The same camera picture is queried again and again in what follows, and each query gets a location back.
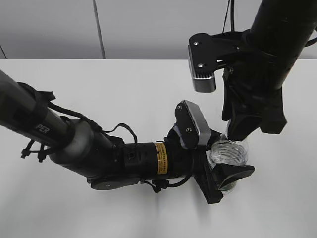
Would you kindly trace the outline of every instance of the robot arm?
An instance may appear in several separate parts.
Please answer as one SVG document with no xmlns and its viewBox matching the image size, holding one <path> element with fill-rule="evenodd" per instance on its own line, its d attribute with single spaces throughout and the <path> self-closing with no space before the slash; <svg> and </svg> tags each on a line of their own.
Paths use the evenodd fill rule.
<svg viewBox="0 0 317 238">
<path fill-rule="evenodd" d="M 224 68 L 222 119 L 228 138 L 243 140 L 258 127 L 280 134 L 286 125 L 282 84 L 317 26 L 315 0 L 263 0 L 250 30 L 189 40 L 192 78 L 198 92 L 215 90 L 214 72 Z"/>
</svg>

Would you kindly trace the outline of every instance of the white table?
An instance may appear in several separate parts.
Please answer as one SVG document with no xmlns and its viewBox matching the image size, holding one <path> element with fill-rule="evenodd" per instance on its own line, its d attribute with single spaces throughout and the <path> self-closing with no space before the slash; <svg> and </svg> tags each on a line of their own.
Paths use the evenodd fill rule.
<svg viewBox="0 0 317 238">
<path fill-rule="evenodd" d="M 256 171 L 219 204 L 207 205 L 194 179 L 154 194 L 148 185 L 95 191 L 49 159 L 20 159 L 28 142 L 0 127 L 1 238 L 315 238 L 317 60 L 298 60 L 284 84 L 288 124 L 281 135 L 249 136 Z M 2 59 L 0 69 L 104 129 L 130 125 L 140 142 L 163 139 L 174 108 L 197 103 L 224 131 L 222 73 L 217 91 L 194 91 L 186 60 Z M 115 135 L 131 143 L 131 135 Z"/>
</svg>

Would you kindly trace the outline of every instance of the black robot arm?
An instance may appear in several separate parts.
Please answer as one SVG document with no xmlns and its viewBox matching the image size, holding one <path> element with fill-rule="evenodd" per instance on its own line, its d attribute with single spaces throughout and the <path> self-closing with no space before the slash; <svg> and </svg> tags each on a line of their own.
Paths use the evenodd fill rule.
<svg viewBox="0 0 317 238">
<path fill-rule="evenodd" d="M 286 125 L 282 84 L 317 26 L 316 0 L 263 0 L 250 30 L 189 40 L 192 78 L 198 92 L 215 90 L 224 68 L 222 119 L 228 138 L 243 140 L 258 127 L 280 134 Z"/>
<path fill-rule="evenodd" d="M 25 83 L 16 83 L 2 71 L 0 89 L 0 124 L 31 139 L 22 158 L 37 153 L 42 162 L 49 155 L 56 164 L 86 177 L 96 190 L 140 182 L 158 193 L 195 177 L 207 202 L 217 203 L 222 199 L 222 186 L 254 171 L 252 166 L 225 164 L 211 170 L 206 151 L 220 134 L 209 129 L 198 105 L 187 100 L 176 106 L 176 123 L 164 141 L 138 143 L 128 125 L 118 124 L 116 128 L 124 127 L 134 137 L 134 143 L 125 144 L 121 138 L 109 135 L 116 128 L 104 131 L 86 116 L 53 104 L 52 92 L 38 92 Z M 52 109 L 76 119 L 60 117 Z M 31 150 L 34 141 L 41 143 L 41 150 Z M 173 178 L 183 179 L 170 183 L 168 179 Z"/>
</svg>

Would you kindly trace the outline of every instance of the black cable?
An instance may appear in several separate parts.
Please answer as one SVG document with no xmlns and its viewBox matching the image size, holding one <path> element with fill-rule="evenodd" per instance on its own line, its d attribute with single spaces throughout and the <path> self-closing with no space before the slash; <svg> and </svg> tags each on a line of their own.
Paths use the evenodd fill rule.
<svg viewBox="0 0 317 238">
<path fill-rule="evenodd" d="M 123 127 L 125 129 L 127 129 L 131 133 L 131 135 L 133 136 L 135 145 L 138 144 L 137 135 L 134 133 L 134 131 L 131 129 L 131 127 L 129 127 L 127 124 L 124 124 L 124 123 L 119 123 L 113 130 L 103 130 L 103 133 L 112 133 L 115 130 L 117 130 L 118 127 Z"/>
<path fill-rule="evenodd" d="M 305 47 L 311 46 L 311 45 L 315 44 L 316 42 L 317 42 L 317 36 L 316 36 L 315 38 L 313 38 L 313 39 L 307 41 Z"/>
<path fill-rule="evenodd" d="M 3 55 L 4 55 L 4 57 L 7 59 L 6 54 L 5 54 L 5 52 L 4 52 L 4 50 L 3 50 L 3 48 L 2 48 L 2 45 L 1 45 L 1 44 L 0 44 L 0 49 L 1 49 L 1 51 L 2 51 L 2 53 L 3 53 Z"/>
<path fill-rule="evenodd" d="M 231 31 L 235 31 L 234 30 L 234 0 L 231 0 L 231 4 L 230 4 L 230 27 L 231 27 Z"/>
<path fill-rule="evenodd" d="M 153 184 L 151 184 L 150 182 L 144 181 L 143 183 L 146 183 L 146 184 L 150 185 L 153 188 L 153 191 L 155 193 L 159 193 L 159 189 L 157 187 L 155 187 Z"/>
<path fill-rule="evenodd" d="M 222 32 L 224 32 L 224 28 L 225 28 L 225 26 L 226 26 L 226 21 L 227 21 L 228 11 L 229 11 L 229 5 L 230 5 L 230 0 L 228 0 L 228 6 L 227 6 L 227 11 L 226 11 L 226 16 L 225 16 L 225 18 L 224 18 L 224 23 L 223 23 Z"/>
<path fill-rule="evenodd" d="M 63 114 L 67 114 L 67 115 L 70 115 L 70 116 L 73 116 L 73 117 L 76 117 L 76 118 L 80 118 L 82 120 L 85 120 L 87 122 L 90 122 L 89 118 L 82 115 L 81 113 L 78 113 L 78 112 L 74 112 L 72 110 L 69 110 L 69 109 L 66 109 L 66 108 L 62 108 L 52 102 L 49 102 L 48 103 L 48 107 L 55 110 L 55 111 L 58 111 L 60 113 L 63 113 Z"/>
<path fill-rule="evenodd" d="M 168 183 L 166 186 L 167 187 L 179 187 L 181 185 L 183 185 L 184 183 L 186 183 L 190 177 L 193 175 L 193 171 L 194 171 L 194 152 L 192 152 L 192 166 L 190 169 L 190 172 L 188 173 L 188 175 L 186 175 L 185 178 L 183 178 L 181 181 L 177 182 L 177 183 Z"/>
</svg>

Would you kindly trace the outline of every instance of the yellow warning label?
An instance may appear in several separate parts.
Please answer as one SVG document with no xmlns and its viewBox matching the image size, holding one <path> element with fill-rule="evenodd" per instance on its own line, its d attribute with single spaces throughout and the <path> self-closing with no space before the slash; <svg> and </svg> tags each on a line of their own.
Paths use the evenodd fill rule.
<svg viewBox="0 0 317 238">
<path fill-rule="evenodd" d="M 164 143 L 154 143 L 158 157 L 158 175 L 167 174 L 167 152 Z"/>
</svg>

